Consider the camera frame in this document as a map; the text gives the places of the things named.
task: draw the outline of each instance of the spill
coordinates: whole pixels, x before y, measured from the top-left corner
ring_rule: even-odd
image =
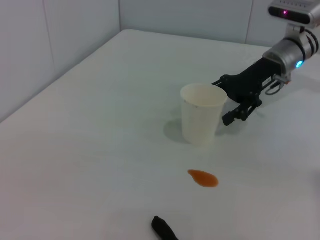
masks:
[[[189,170],[188,173],[192,176],[193,180],[202,187],[214,188],[219,184],[216,176],[205,171]]]

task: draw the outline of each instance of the white paper cup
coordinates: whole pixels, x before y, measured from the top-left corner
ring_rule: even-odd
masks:
[[[185,140],[196,146],[212,143],[227,93],[211,84],[195,83],[182,88],[181,97]]]

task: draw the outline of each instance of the blue light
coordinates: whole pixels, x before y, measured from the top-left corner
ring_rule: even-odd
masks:
[[[300,68],[302,66],[302,64],[304,64],[304,61],[299,61],[297,64],[296,64],[296,68]]]

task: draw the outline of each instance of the white table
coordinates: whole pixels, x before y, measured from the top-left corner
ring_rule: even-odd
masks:
[[[155,240],[158,215],[180,240],[318,240],[320,55],[211,148],[179,130],[183,86],[266,50],[120,33],[0,125],[0,239]]]

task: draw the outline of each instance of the orange liquid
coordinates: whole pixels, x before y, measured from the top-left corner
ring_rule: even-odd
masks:
[[[188,173],[192,176],[193,180],[202,187],[214,188],[219,184],[216,176],[205,171],[189,170]]]

